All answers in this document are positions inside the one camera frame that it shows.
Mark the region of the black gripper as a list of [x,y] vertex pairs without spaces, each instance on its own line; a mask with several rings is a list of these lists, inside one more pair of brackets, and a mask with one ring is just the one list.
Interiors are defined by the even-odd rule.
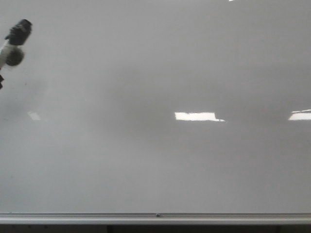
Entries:
[[32,23],[27,19],[21,19],[9,31],[4,38],[8,40],[11,45],[22,46],[32,32]]

